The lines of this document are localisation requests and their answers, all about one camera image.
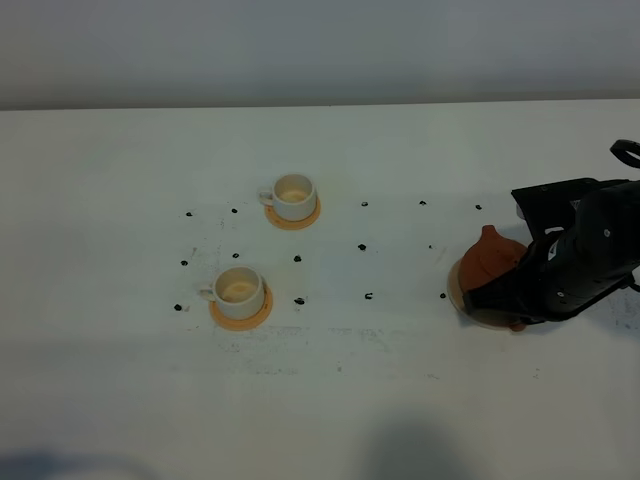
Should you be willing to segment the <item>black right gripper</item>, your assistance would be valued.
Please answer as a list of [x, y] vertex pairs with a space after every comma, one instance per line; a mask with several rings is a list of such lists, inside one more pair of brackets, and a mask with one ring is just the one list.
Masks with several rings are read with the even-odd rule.
[[529, 249], [516, 268], [490, 279], [462, 273], [464, 304], [519, 318], [526, 325], [565, 321], [634, 282], [638, 237], [612, 232], [564, 232]]

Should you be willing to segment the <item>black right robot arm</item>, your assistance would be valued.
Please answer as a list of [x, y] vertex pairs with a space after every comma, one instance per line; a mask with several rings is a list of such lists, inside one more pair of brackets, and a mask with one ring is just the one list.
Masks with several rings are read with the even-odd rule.
[[511, 194], [532, 241], [483, 227], [455, 273], [465, 314], [518, 330], [569, 320], [619, 289], [638, 289], [638, 182], [582, 178]]

